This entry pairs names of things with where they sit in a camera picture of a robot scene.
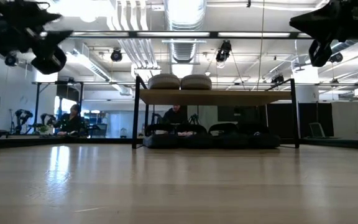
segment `person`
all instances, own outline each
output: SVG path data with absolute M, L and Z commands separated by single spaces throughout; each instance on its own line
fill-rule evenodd
M 173 105 L 163 117 L 163 120 L 170 124 L 187 123 L 187 111 L 180 109 L 180 105 Z
M 70 114 L 63 114 L 55 127 L 60 127 L 58 135 L 70 134 L 73 131 L 79 131 L 82 127 L 81 117 L 79 116 L 80 106 L 73 105 L 70 108 Z

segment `cushion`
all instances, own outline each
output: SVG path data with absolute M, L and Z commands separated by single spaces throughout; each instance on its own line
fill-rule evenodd
M 160 74 L 155 75 L 149 80 L 151 90 L 179 90 L 180 80 L 176 75 Z
M 213 147 L 213 138 L 206 129 L 198 124 L 181 124 L 177 126 L 177 133 L 192 133 L 178 136 L 178 143 L 187 149 L 209 149 Z
M 147 126 L 144 132 L 143 145 L 151 149 L 172 149 L 178 147 L 178 139 L 174 129 L 170 124 L 152 124 Z
M 188 75 L 181 79 L 180 88 L 182 90 L 210 90 L 212 81 L 206 75 Z
M 275 149 L 280 143 L 280 137 L 270 133 L 255 133 L 249 138 L 250 147 L 257 149 Z
M 215 124 L 209 129 L 213 135 L 214 145 L 222 149 L 245 149 L 249 146 L 248 136 L 238 133 L 237 126 L 232 123 Z
M 239 132 L 249 136 L 250 147 L 274 149 L 280 146 L 280 137 L 270 133 L 268 127 L 263 124 L 242 123 L 239 124 Z

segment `wooden shelf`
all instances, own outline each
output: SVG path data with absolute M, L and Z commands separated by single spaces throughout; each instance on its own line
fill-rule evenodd
M 262 106 L 290 100 L 287 91 L 140 90 L 148 105 Z

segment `wooden floor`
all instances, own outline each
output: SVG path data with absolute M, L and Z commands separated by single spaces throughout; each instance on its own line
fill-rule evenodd
M 358 224 L 358 150 L 0 149 L 0 223 Z

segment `black cushion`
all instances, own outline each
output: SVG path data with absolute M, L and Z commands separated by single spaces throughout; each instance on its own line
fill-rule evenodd
M 259 133 L 249 138 L 250 147 L 258 149 L 274 149 L 280 147 L 281 139 L 275 134 Z
M 232 123 L 215 124 L 210 127 L 209 133 L 219 131 L 219 135 L 213 136 L 214 145 L 222 149 L 244 149 L 247 148 L 248 136 L 238 133 L 237 126 Z
M 249 136 L 249 146 L 257 149 L 274 149 L 280 146 L 279 136 L 270 133 L 268 127 L 258 123 L 241 123 L 239 132 Z
M 143 145 L 151 149 L 172 149 L 178 147 L 178 139 L 171 124 L 152 124 L 146 127 Z
M 213 137 L 206 129 L 198 124 L 181 124 L 177 126 L 177 133 L 194 132 L 190 136 L 177 136 L 179 145 L 188 149 L 209 149 L 213 147 Z

